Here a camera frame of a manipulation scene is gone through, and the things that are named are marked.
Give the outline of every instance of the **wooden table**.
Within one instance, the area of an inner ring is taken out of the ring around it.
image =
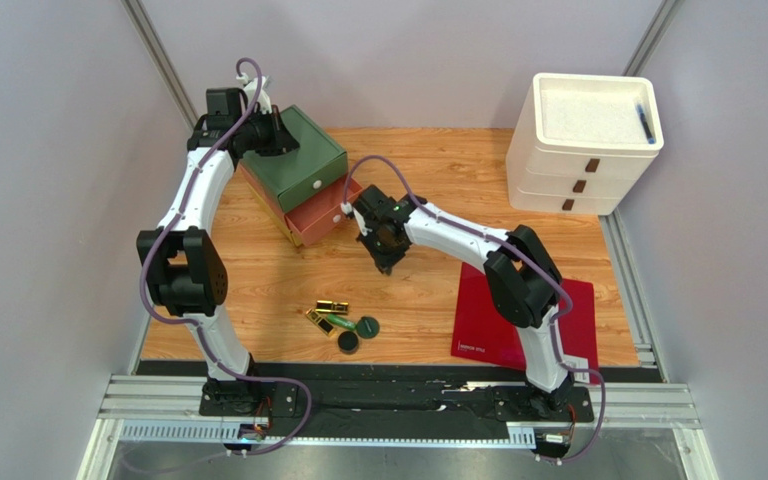
[[[637,365],[618,287],[595,216],[514,210],[508,204],[505,153],[511,130],[332,129],[349,163],[376,153],[392,159],[411,187],[440,208],[497,228],[529,225],[565,278],[594,284],[602,365]],[[404,189],[381,162],[355,178],[401,198]],[[355,242],[357,225],[343,222],[312,247],[296,249],[234,176],[221,198],[212,239],[227,266],[226,305],[236,333],[256,360],[385,363],[474,363],[449,355],[460,262],[412,247],[390,277],[378,273]],[[351,303],[350,318],[372,315],[381,333],[352,356],[339,352],[303,317],[317,299]],[[201,358],[183,327],[152,322],[143,358]]]

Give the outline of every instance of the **gray floor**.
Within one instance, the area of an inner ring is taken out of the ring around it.
[[[583,440],[589,432],[583,430]],[[130,464],[166,468],[221,451],[187,443],[121,444]],[[588,456],[563,467],[537,463],[527,451],[381,447],[288,446],[263,457],[221,458],[181,472],[138,475],[117,464],[111,479],[262,480],[476,480],[491,479],[685,479],[671,430],[604,431]]]

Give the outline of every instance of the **green drawer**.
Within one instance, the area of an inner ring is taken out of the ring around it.
[[[287,213],[348,173],[348,155],[297,106],[281,111],[281,117],[301,148],[277,157],[248,152],[241,161]]]

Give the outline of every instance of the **drawer handle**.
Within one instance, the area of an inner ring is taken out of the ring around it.
[[[592,158],[588,161],[588,165],[585,166],[585,171],[588,173],[594,173],[597,171],[597,167],[600,165],[599,158]]]

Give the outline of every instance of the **red mat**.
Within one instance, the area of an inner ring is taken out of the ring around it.
[[[594,320],[594,286],[587,282],[564,280],[562,287],[573,300],[574,308],[558,320],[566,357],[577,366],[597,368],[597,331]],[[525,371],[526,359],[514,325],[493,306],[484,273],[461,265],[452,356],[492,363]],[[578,381],[588,381],[577,375]]]

